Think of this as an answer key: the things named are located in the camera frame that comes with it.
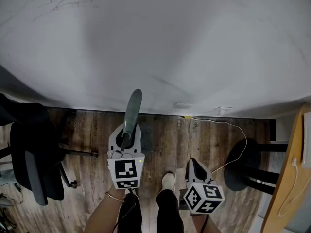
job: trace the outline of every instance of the wooden desk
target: wooden desk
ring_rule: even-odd
[[[289,207],[286,205],[283,207],[282,214],[284,214],[287,210],[286,214],[283,217],[278,216],[280,207],[282,206],[282,203],[289,194],[295,181],[296,171],[295,167],[292,166],[292,159],[297,158],[298,160],[297,164],[298,178],[295,188],[292,191],[290,197],[287,199],[287,201],[290,201],[292,198],[297,196],[302,191],[306,182],[311,176],[311,168],[302,167],[303,138],[304,138],[303,114],[310,111],[311,111],[310,105],[305,104],[302,106],[302,108],[296,115],[283,167],[279,175],[275,191],[272,195],[271,202],[269,204],[266,216],[262,224],[261,228],[262,233],[281,232],[290,222],[290,220],[294,217],[296,211],[299,209],[300,205],[304,200],[306,191],[308,190],[306,188],[303,194],[301,194],[297,199],[295,199],[295,201],[293,201]]]

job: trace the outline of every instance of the black cable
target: black cable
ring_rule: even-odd
[[[122,220],[123,218],[125,218],[125,217],[134,209],[134,207],[136,206],[135,199],[134,199],[134,196],[135,196],[135,195],[134,195],[134,193],[133,193],[133,189],[129,189],[129,191],[130,191],[130,193],[131,193],[131,195],[132,195],[132,198],[133,198],[133,206],[131,207],[131,209],[128,210],[127,213],[125,213],[125,215],[124,215],[122,218],[120,218],[120,219],[117,221],[117,223],[116,223],[115,226],[113,227],[112,233],[114,232],[114,230],[115,230],[116,227],[118,226],[120,220]]]
[[[20,205],[20,204],[22,204],[22,203],[24,202],[24,195],[23,195],[23,193],[21,193],[22,200],[21,200],[21,202],[19,202],[19,203],[17,203],[15,199],[9,198],[6,194],[3,194],[3,193],[2,193],[2,196],[5,197],[5,198],[7,198],[7,199],[9,199],[9,200],[13,200],[13,201],[15,202],[15,204],[17,204],[17,205]]]
[[[23,195],[23,193],[22,193],[20,187],[19,187],[16,183],[14,183],[14,186],[15,186],[15,188],[21,193],[22,201],[21,201],[20,203],[17,203],[15,199],[9,198],[7,194],[1,193],[1,195],[2,195],[3,197],[5,197],[5,198],[9,199],[9,200],[13,200],[13,201],[15,202],[15,204],[20,205],[20,204],[22,204],[22,203],[24,202],[24,195]]]
[[[208,219],[209,219],[209,215],[206,215],[206,218],[205,218],[205,221],[204,221],[204,224],[203,224],[203,226],[202,226],[202,229],[201,229],[200,233],[203,233],[203,232],[204,232],[205,226],[206,226],[206,224],[207,224]]]

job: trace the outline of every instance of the bracelet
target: bracelet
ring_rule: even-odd
[[[120,200],[120,199],[118,199],[118,198],[116,198],[116,197],[114,197],[114,196],[112,196],[111,194],[109,194],[108,192],[106,192],[105,193],[109,198],[112,198],[112,199],[114,199],[114,200],[117,200],[117,201],[119,201],[119,202],[121,202],[121,203],[123,203],[124,202],[124,200]]]

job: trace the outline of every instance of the black stool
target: black stool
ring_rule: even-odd
[[[237,159],[245,147],[245,140],[239,141],[231,150],[226,163]],[[247,146],[239,160],[225,166],[225,184],[232,191],[241,191],[246,187],[273,194],[274,187],[258,183],[250,178],[276,184],[278,173],[260,170],[261,152],[286,152],[287,144],[258,144],[247,139]]]

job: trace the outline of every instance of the black office chair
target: black office chair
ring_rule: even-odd
[[[68,117],[75,111],[67,111],[58,129],[50,122],[46,108],[41,104],[16,103],[0,94],[0,126],[12,123],[11,146],[0,150],[0,158],[12,155],[13,170],[17,182],[31,190],[35,201],[47,205],[47,197],[64,199],[63,178],[67,187],[77,188],[77,182],[69,182],[61,164],[67,154],[98,157],[97,152],[79,152],[62,149],[59,143],[69,144],[61,138]]]

